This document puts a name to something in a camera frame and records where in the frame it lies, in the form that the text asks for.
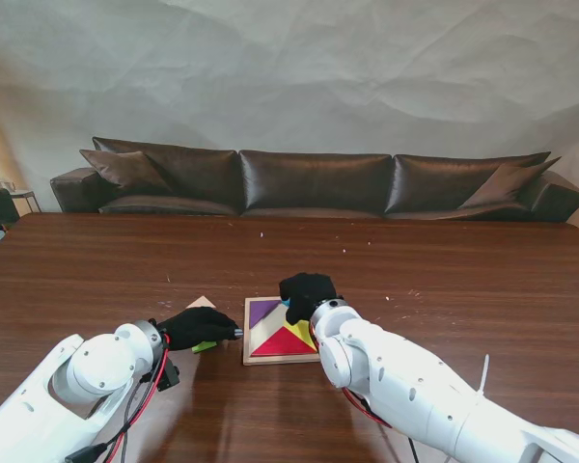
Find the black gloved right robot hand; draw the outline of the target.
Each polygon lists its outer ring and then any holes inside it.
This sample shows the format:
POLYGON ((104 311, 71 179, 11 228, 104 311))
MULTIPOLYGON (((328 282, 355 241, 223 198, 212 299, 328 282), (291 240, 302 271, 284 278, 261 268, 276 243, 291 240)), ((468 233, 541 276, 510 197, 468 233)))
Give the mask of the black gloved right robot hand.
POLYGON ((301 272, 284 279, 279 283, 279 293, 290 325, 309 321, 321 304, 338 298, 332 279, 318 273, 301 272))

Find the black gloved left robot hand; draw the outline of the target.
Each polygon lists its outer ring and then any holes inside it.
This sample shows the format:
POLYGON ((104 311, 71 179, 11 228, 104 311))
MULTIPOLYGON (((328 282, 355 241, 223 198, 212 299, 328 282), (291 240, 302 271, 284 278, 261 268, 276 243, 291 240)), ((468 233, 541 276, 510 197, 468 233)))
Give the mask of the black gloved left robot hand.
POLYGON ((156 324, 169 336, 171 351, 192 348, 201 342, 237 340, 237 324, 212 307, 188 308, 156 324))

